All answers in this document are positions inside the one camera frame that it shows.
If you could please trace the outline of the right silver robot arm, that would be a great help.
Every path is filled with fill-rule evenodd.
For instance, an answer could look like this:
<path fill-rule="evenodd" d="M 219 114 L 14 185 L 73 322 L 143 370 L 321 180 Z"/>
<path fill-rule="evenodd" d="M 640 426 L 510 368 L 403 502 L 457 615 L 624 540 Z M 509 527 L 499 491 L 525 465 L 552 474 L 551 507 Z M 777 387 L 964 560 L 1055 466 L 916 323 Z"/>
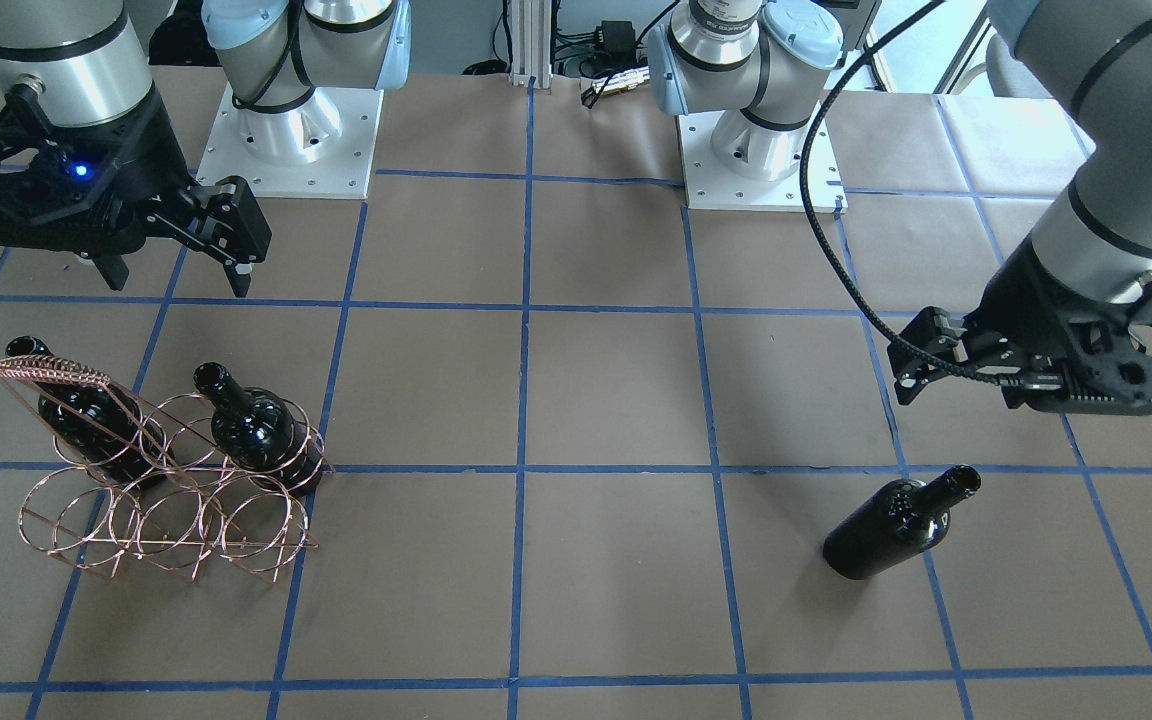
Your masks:
<path fill-rule="evenodd" d="M 205 1 L 200 22 L 227 73 L 234 136 L 259 168 L 200 181 L 188 169 L 146 51 L 120 1 L 0 1 L 0 247 L 70 252 L 111 290 L 150 237 L 177 240 L 250 291 L 271 232 L 257 196 L 275 173 L 353 150 L 329 97 L 402 88 L 407 1 Z"/>

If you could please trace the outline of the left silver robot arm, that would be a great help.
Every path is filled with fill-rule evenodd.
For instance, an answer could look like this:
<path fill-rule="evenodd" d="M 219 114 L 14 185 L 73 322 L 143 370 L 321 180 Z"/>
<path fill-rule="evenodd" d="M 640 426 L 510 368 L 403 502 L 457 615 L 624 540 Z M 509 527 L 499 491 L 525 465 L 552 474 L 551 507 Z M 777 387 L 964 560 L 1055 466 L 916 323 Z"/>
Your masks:
<path fill-rule="evenodd" d="M 1068 182 L 968 314 L 925 306 L 895 331 L 823 232 L 810 181 L 844 55 L 813 1 L 685 1 L 646 37 L 659 109 L 710 118 L 703 169 L 791 200 L 859 313 L 887 338 L 901 406 L 947 377 L 1038 414 L 1152 416 L 1152 1 L 988 1 L 986 18 L 1069 135 Z"/>

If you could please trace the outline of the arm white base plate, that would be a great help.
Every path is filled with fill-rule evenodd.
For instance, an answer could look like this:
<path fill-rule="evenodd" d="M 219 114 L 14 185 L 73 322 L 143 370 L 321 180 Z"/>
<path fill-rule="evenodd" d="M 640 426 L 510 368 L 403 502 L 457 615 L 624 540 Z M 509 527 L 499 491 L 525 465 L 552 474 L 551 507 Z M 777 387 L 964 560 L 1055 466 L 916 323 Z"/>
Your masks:
<path fill-rule="evenodd" d="M 196 177 L 247 179 L 262 199 L 365 200 L 384 92 L 316 88 L 282 114 L 237 109 L 225 88 Z"/>
<path fill-rule="evenodd" d="M 812 136 L 808 164 L 801 159 L 808 126 L 772 131 L 740 109 L 681 115 L 677 126 L 689 209 L 803 213 L 803 177 L 814 211 L 849 209 L 826 126 Z"/>

